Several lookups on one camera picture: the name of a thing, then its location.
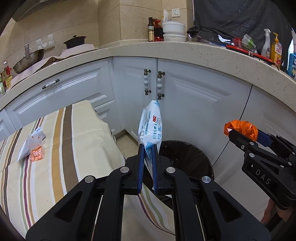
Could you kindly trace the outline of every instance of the human hand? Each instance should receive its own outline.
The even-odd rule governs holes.
[[[271,210],[275,207],[278,216],[280,218],[282,218],[285,222],[288,221],[289,217],[291,216],[291,214],[294,211],[294,207],[291,206],[289,207],[287,210],[281,210],[280,208],[278,208],[275,203],[269,199],[268,204],[267,204],[267,208],[264,211],[264,215],[263,218],[261,219],[261,223],[265,224],[268,223],[271,220]]]

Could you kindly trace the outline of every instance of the striped fabric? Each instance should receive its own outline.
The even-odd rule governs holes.
[[[45,155],[17,162],[19,150],[36,128],[46,135]],[[82,101],[21,128],[0,142],[0,205],[25,237],[52,206],[87,175],[108,175],[124,157],[108,125]],[[139,196],[126,196],[122,240],[175,240],[173,212],[143,186]]]

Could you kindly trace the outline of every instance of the speckled beige countertop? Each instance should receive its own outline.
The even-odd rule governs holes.
[[[191,42],[154,42],[116,46],[83,53],[54,63],[18,83],[0,99],[0,110],[35,84],[69,68],[112,56],[163,58],[196,64],[251,83],[296,112],[296,82],[285,73],[225,48]]]

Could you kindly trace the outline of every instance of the white cabinet door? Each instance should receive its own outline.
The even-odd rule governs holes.
[[[139,122],[144,106],[151,100],[157,99],[156,79],[157,60],[154,58],[118,57],[113,58],[114,68],[117,69],[116,85],[120,96],[121,116],[124,128],[138,139]],[[151,93],[144,92],[144,69],[148,73],[149,89]]]
[[[42,89],[56,79],[59,82]],[[108,59],[50,77],[21,94],[6,109],[15,128],[20,129],[42,116],[88,97],[96,99],[97,106],[113,100]]]
[[[214,163],[228,142],[224,124],[241,117],[251,85],[181,62],[158,60],[158,71],[163,140],[189,142]]]
[[[13,126],[9,116],[6,113],[6,110],[3,109],[0,111],[0,141],[4,140],[6,137],[15,133],[16,129]]]
[[[98,116],[106,123],[112,132],[113,135],[121,132],[119,124],[119,115],[117,111],[117,106],[115,100],[111,100],[108,103],[105,103],[101,106],[94,108]]]
[[[257,87],[252,87],[241,120],[249,121],[265,133],[279,135],[296,143],[296,114]],[[228,143],[213,166],[215,181],[255,217],[261,219],[269,197],[242,172],[243,160],[244,153],[233,143]]]

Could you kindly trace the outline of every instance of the drawer handle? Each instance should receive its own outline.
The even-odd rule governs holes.
[[[145,95],[148,95],[148,93],[151,93],[151,90],[148,90],[148,85],[149,85],[148,73],[151,73],[151,70],[144,69],[144,89],[145,89]]]
[[[163,82],[162,82],[162,76],[165,75],[165,72],[158,72],[157,76],[157,99],[161,100],[161,97],[165,97],[165,95],[162,93],[162,88],[163,88]]]
[[[57,80],[55,80],[55,81],[53,81],[53,82],[49,82],[47,85],[43,86],[42,89],[44,90],[44,89],[46,89],[47,87],[52,86],[52,85],[54,85],[55,83],[58,83],[58,82],[59,82],[59,79],[57,79]]]

